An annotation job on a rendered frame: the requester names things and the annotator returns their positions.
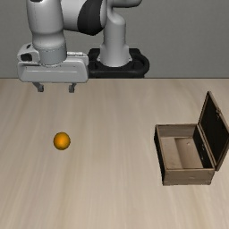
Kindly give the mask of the wooden box lid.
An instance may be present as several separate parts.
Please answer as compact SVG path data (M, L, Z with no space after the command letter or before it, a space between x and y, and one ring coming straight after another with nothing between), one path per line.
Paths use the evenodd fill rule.
M211 91L207 92L198 126L216 171L221 168L229 150L229 125Z

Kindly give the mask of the orange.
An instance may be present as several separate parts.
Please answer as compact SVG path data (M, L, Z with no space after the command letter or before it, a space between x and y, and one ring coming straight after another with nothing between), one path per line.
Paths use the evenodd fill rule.
M71 139L67 133L58 132L54 136L53 143L58 150L66 150L71 144Z

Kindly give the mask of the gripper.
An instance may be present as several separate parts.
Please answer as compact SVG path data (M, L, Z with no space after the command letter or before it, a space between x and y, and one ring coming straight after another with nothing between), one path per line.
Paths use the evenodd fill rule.
M38 50L31 43L21 47L17 55L18 77L23 82L34 82L38 92L44 91L41 82L71 83L69 93L74 93L77 83L86 82L89 77L89 57L82 52L68 52L67 58L54 65L40 63Z

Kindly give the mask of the wooden box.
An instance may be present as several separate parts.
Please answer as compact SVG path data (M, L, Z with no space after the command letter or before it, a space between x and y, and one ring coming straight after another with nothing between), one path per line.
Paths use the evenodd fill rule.
M215 168L196 124L157 124L154 141L162 184L211 184Z

